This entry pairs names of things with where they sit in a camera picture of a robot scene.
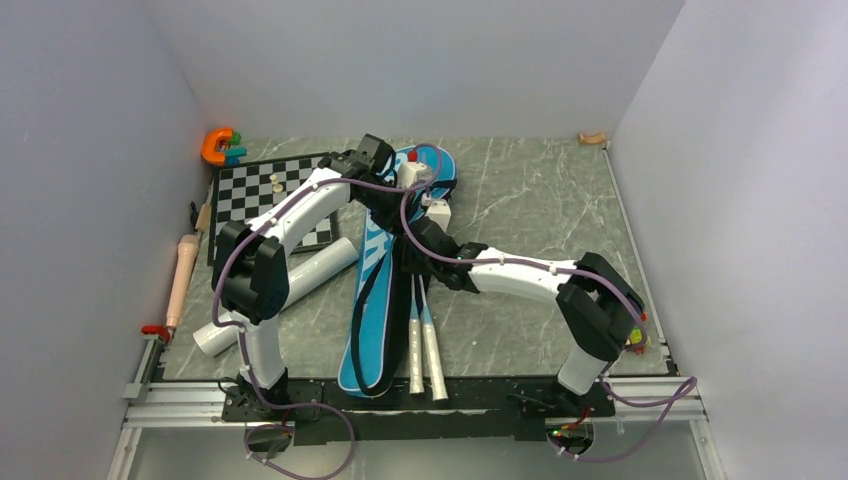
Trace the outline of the white shuttlecock tube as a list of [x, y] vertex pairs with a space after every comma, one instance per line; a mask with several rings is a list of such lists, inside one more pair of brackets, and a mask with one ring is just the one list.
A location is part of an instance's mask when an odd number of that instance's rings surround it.
[[[343, 237], [312, 255], [289, 274], [290, 294], [283, 308], [291, 306], [306, 294], [351, 266], [359, 252], [351, 241]], [[208, 357], [214, 357], [237, 342], [238, 328], [218, 327], [213, 322], [193, 333], [195, 344]]]

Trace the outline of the teal toy block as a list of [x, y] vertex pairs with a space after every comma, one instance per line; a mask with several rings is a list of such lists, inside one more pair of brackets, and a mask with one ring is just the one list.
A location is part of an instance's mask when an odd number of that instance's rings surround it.
[[242, 136], [237, 131], [232, 132], [232, 135], [225, 140], [223, 147], [225, 166], [238, 165], [247, 155], [247, 149], [242, 145]]

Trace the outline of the aluminium frame rail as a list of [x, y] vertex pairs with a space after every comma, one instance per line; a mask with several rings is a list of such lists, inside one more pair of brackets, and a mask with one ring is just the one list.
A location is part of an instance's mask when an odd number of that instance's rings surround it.
[[[236, 427], [249, 429], [257, 423], [226, 423], [221, 419], [226, 389], [233, 383], [216, 382], [152, 382], [142, 384], [138, 396], [129, 402], [124, 425], [142, 428]], [[613, 423], [618, 429], [628, 423], [684, 422], [697, 442], [704, 472], [709, 479], [723, 479], [726, 474], [712, 443], [707, 414], [696, 386], [683, 377], [612, 377], [601, 387], [612, 400], [616, 413], [610, 418], [582, 419], [590, 423]]]

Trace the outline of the red grey clamp tool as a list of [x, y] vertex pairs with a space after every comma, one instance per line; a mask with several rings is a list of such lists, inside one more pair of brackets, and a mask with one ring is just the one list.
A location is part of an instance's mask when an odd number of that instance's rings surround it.
[[159, 338], [165, 345], [169, 344], [172, 338], [171, 330], [165, 325], [144, 325], [140, 332], [143, 335], [153, 335]]

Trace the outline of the blue badminton racket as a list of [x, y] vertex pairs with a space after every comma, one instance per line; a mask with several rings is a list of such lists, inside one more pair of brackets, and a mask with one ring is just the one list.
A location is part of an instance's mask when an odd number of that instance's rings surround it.
[[427, 369], [429, 372], [432, 399], [434, 402], [448, 400], [448, 391], [443, 373], [438, 336], [426, 293], [427, 285], [423, 276], [418, 277], [417, 294], [420, 295], [419, 315], [422, 322], [423, 345]]
[[420, 395], [425, 391], [423, 380], [422, 333], [419, 304], [417, 300], [419, 282], [416, 276], [411, 281], [411, 305], [408, 323], [408, 367], [409, 393]]

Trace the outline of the tan curved wooden piece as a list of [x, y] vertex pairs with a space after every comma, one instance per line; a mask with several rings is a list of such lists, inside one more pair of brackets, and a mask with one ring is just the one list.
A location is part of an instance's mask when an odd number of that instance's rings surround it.
[[577, 140], [581, 145], [604, 146], [607, 143], [607, 136], [604, 132], [598, 132], [598, 133], [592, 133], [592, 134], [580, 132], [578, 134]]

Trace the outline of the yellow green toy piece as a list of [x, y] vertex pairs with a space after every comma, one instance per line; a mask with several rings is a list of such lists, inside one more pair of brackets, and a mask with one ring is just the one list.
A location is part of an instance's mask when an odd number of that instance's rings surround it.
[[651, 346], [651, 343], [652, 341], [647, 328], [644, 326], [637, 326], [629, 335], [626, 347], [629, 352], [636, 355], [642, 355], [646, 352], [647, 348]]

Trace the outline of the black white chessboard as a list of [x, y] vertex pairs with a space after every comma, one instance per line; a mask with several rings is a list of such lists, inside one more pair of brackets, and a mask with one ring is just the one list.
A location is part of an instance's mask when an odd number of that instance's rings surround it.
[[[323, 153], [243, 162], [218, 169], [211, 192], [211, 232], [207, 264], [214, 264], [216, 237], [230, 221], [247, 222], [265, 214], [306, 181]], [[269, 176], [276, 174], [284, 191], [274, 193]]]

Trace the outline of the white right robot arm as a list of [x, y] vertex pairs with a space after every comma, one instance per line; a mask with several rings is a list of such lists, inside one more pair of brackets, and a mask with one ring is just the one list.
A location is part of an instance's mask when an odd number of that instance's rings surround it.
[[619, 359], [632, 331], [643, 327], [642, 298], [597, 253], [576, 261], [539, 260], [482, 243], [459, 245], [424, 217], [402, 228], [417, 262], [449, 289], [513, 295], [559, 309], [574, 343], [550, 391], [564, 415], [588, 404], [596, 380]]

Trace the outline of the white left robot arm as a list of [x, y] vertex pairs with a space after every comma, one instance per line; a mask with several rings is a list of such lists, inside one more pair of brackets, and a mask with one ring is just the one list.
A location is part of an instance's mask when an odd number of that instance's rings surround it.
[[242, 355], [238, 374], [250, 390], [248, 407], [264, 420], [288, 402], [288, 368], [280, 351], [278, 315], [290, 296], [288, 259], [320, 220], [350, 202], [366, 206], [373, 221], [397, 231], [408, 214], [404, 200], [428, 190], [439, 166], [422, 162], [416, 148], [397, 160], [384, 140], [367, 134], [359, 145], [321, 157], [295, 190], [248, 222], [230, 221], [216, 237], [213, 322], [235, 329]]

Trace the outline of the blue racket cover bag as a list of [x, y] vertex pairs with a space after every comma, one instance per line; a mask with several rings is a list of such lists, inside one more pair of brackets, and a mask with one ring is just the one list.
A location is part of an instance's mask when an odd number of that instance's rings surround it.
[[350, 396], [375, 398], [392, 385], [408, 349], [412, 275], [402, 273], [395, 236], [365, 215], [353, 315], [337, 382]]

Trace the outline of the orange horseshoe magnet toy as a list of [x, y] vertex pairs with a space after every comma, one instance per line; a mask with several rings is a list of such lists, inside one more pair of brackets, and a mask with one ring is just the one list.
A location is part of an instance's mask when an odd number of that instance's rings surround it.
[[223, 144], [233, 131], [236, 130], [232, 127], [220, 127], [206, 135], [201, 147], [201, 156], [207, 163], [213, 166], [225, 166]]

